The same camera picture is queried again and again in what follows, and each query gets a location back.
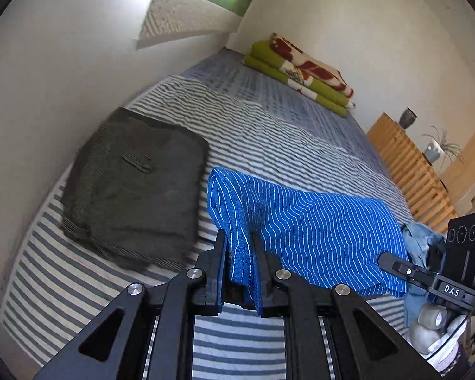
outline folded towel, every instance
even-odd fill
[[[118,108],[77,153],[62,197],[64,234],[124,269],[183,269],[208,150],[186,128]]]
[[[262,40],[253,44],[252,52],[250,54],[252,57],[261,60],[272,68],[280,71],[291,80],[308,87],[310,90],[320,94],[322,97],[325,97],[328,100],[331,100],[333,103],[345,108],[355,107],[353,101],[348,97],[340,92],[337,92],[334,88],[328,86],[318,78],[309,75],[307,72],[301,70],[300,68],[293,65],[290,61],[285,60],[279,54],[275,53],[271,49],[268,41]]]
[[[208,178],[208,213],[228,237],[229,278],[249,287],[258,310],[253,231],[266,251],[309,283],[346,283],[362,295],[406,293],[406,282],[376,263],[384,251],[406,259],[401,230],[381,200],[309,193],[215,167]]]
[[[342,117],[346,116],[346,108],[332,102],[331,100],[328,100],[327,98],[321,96],[320,94],[317,94],[316,92],[310,90],[309,88],[306,88],[305,86],[295,82],[294,80],[291,80],[283,73],[279,72],[278,70],[275,70],[272,67],[269,67],[266,63],[261,62],[261,60],[258,60],[252,57],[251,55],[247,55],[246,57],[244,57],[243,64],[288,85],[290,88],[299,91],[301,94],[304,94],[305,96],[311,98],[320,105],[327,107],[334,113]]]
[[[349,98],[353,96],[353,90],[348,87],[338,70],[322,63],[321,61],[315,60],[299,48],[295,47],[295,45],[289,42],[289,40],[277,35],[276,33],[272,33],[270,40],[271,49],[275,53],[281,55],[285,60],[290,61],[296,67],[299,67],[309,75],[318,78],[345,96]]]

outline striped bedsheet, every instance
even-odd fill
[[[223,48],[181,75],[202,81],[211,90],[261,104],[267,111],[365,162],[388,176],[380,155],[352,114],[345,118],[321,107],[283,83],[242,65],[244,56]]]
[[[411,221],[403,196],[387,176],[343,148],[276,117],[259,103],[210,90],[199,80],[173,76],[128,108],[180,124],[210,143],[201,185],[199,239],[187,266],[194,264],[198,253],[211,248],[216,237],[216,227],[206,212],[205,192],[214,166],[307,191],[372,196],[385,201],[399,223]],[[157,285],[174,274],[156,266],[141,274],[122,270],[71,243],[60,230],[61,196],[69,170],[24,238],[0,311],[5,329],[39,365],[49,361],[129,283]],[[369,303],[403,332],[401,299],[386,295]],[[195,320],[193,378],[284,379],[284,347],[282,319],[261,319],[256,312],[226,304],[220,316]]]

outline wooden shelf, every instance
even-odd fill
[[[445,186],[431,164],[398,123],[383,113],[368,132],[391,180],[403,194],[415,221],[447,232],[457,217]]]

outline mattress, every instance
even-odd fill
[[[212,248],[216,237],[205,191],[215,166],[306,191],[379,198],[398,223],[411,221],[403,196],[352,118],[333,116],[309,98],[247,69],[228,50],[183,76],[166,78],[127,108],[182,125],[210,143],[199,201],[199,238],[187,267],[194,265],[198,253]],[[6,331],[39,365],[128,284],[153,286],[174,275],[154,265],[142,273],[123,270],[68,240],[60,222],[69,172],[70,167],[26,233],[0,310]],[[385,295],[368,302],[396,330],[405,331],[402,299]],[[223,377],[284,379],[283,320],[261,319],[232,304],[224,304],[218,317],[197,317],[193,378]]]

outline light blue cloth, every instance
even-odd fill
[[[443,235],[431,230],[424,224],[414,221],[403,229],[403,239],[412,263],[424,269],[428,268],[426,261],[429,248],[440,240],[445,243]],[[422,306],[428,300],[427,294],[427,291],[416,285],[408,285],[408,293],[405,296],[405,327],[410,327],[417,320]]]
[[[346,283],[362,295],[406,293],[406,282],[376,262],[384,251],[406,259],[398,223],[381,200],[308,193],[217,167],[208,178],[208,213],[228,237],[229,278],[249,287],[257,309],[253,231],[266,251],[309,283]]]

